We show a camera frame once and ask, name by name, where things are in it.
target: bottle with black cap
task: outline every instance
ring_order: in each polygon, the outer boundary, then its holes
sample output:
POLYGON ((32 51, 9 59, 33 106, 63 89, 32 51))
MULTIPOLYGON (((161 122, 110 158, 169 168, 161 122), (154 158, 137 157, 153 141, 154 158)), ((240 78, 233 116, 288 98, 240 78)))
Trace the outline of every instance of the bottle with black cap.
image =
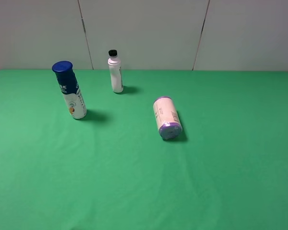
POLYGON ((120 59, 117 57, 117 51, 112 49, 109 51, 110 58, 108 59, 108 65, 111 75, 111 85, 113 92, 123 91, 123 79, 121 77, 120 59))
POLYGON ((72 117, 75 119, 85 117, 86 106, 75 73, 72 70, 72 63, 59 61, 52 66, 52 71, 57 76, 63 97, 72 117))

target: bottle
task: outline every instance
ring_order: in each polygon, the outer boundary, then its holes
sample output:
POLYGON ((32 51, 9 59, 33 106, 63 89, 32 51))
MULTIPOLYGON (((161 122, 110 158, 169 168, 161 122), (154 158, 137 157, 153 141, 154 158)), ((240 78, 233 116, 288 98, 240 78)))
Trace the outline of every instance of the bottle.
POLYGON ((57 76, 63 97, 72 117, 75 119, 85 117, 86 106, 75 73, 72 70, 72 63, 59 61, 52 66, 52 71, 57 76))
POLYGON ((112 49, 109 51, 110 58, 108 59, 108 65, 111 75, 111 85, 113 92, 123 91, 123 79, 121 77, 120 59, 117 57, 117 51, 112 49))
POLYGON ((153 108, 160 136, 165 140, 177 137, 182 132, 182 127, 172 99, 167 96, 159 97, 153 108))

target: tabletop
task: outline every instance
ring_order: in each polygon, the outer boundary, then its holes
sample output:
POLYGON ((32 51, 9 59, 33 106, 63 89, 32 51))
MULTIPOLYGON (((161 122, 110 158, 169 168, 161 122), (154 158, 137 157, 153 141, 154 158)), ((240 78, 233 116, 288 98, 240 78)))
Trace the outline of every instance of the tabletop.
POLYGON ((51 70, 0 70, 0 230, 288 230, 288 72, 75 74, 81 120, 51 70))

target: white backdrop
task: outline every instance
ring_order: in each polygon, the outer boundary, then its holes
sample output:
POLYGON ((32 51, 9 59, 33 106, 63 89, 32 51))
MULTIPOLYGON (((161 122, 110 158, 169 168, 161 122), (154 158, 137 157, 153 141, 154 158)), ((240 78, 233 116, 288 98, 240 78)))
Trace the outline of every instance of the white backdrop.
MULTIPOLYGON (((0 69, 107 69, 117 49, 125 69, 191 70, 207 3, 80 0, 87 44, 77 0, 0 0, 0 69)), ((194 67, 288 71, 288 0, 211 0, 194 67)))

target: white bottle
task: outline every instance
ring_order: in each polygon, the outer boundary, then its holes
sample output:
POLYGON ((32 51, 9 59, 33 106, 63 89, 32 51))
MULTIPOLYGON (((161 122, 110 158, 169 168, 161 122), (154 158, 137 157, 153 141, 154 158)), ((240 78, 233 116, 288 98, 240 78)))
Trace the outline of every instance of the white bottle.
POLYGON ((109 51, 110 58, 108 65, 111 75, 111 85, 113 92, 123 91, 123 79, 121 78, 120 59, 117 57, 117 51, 112 49, 109 51))

